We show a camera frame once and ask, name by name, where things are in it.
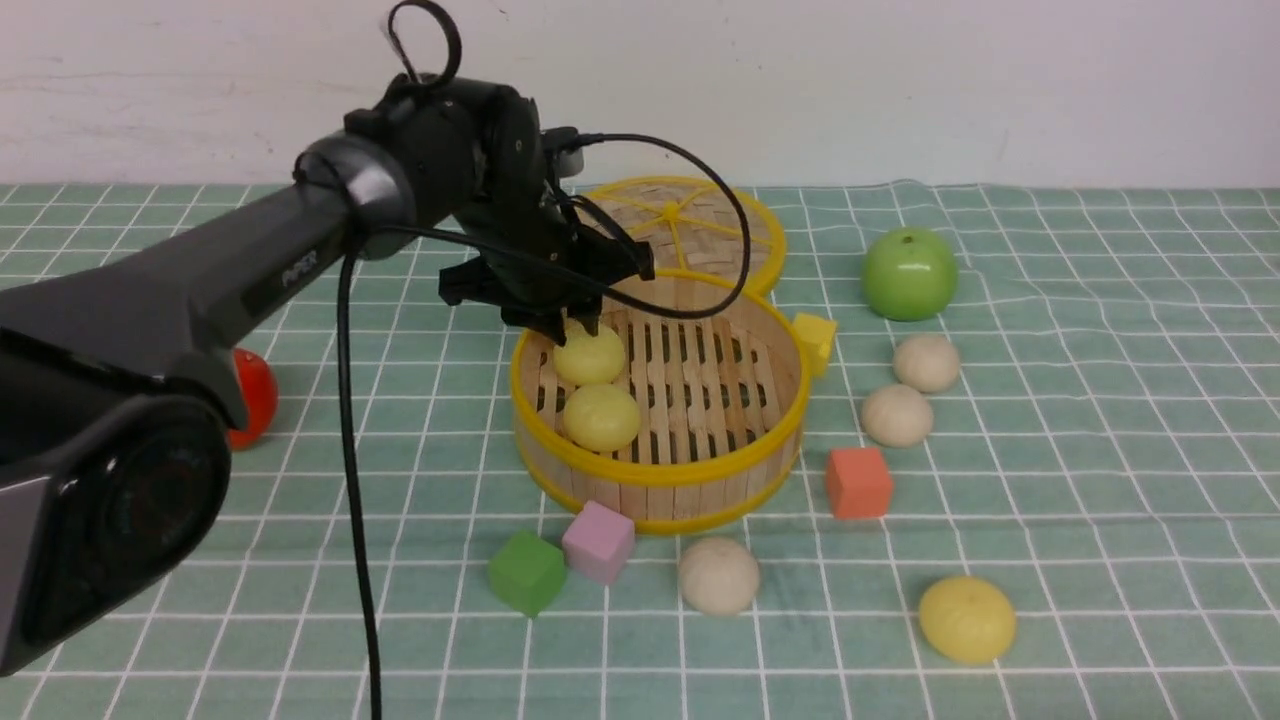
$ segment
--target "green cube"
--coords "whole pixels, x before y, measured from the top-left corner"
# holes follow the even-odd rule
[[[493,593],[529,618],[547,610],[567,577],[564,551],[529,530],[511,536],[489,561]]]

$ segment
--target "pink cube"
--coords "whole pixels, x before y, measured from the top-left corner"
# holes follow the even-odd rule
[[[561,538],[561,547],[570,568],[609,585],[631,559],[636,525],[630,518],[589,500]]]

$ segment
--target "yellow cube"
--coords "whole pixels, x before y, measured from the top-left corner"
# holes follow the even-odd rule
[[[827,373],[827,363],[831,360],[831,347],[836,342],[836,322],[808,313],[796,313],[791,327],[800,336],[800,342],[813,360],[813,377],[820,378]]]

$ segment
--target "bamboo steamer lid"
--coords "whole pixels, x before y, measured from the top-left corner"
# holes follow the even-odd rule
[[[736,282],[742,268],[742,229],[737,213],[716,183],[703,178],[639,177],[585,193],[637,242],[653,247],[654,266],[716,275]],[[746,290],[768,296],[782,275],[786,233],[777,217],[746,192],[735,190],[751,236]],[[599,228],[586,213],[584,223]]]

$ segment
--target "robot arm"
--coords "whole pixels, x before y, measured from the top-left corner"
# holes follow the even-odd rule
[[[576,222],[580,169],[513,88],[401,76],[300,155],[294,183],[113,264],[0,292],[0,675],[175,568],[227,492],[243,428],[232,350],[349,251],[398,252],[448,217],[480,256],[440,274],[448,304],[500,307],[564,341],[600,295],[502,249],[605,286],[652,277],[648,246]]]

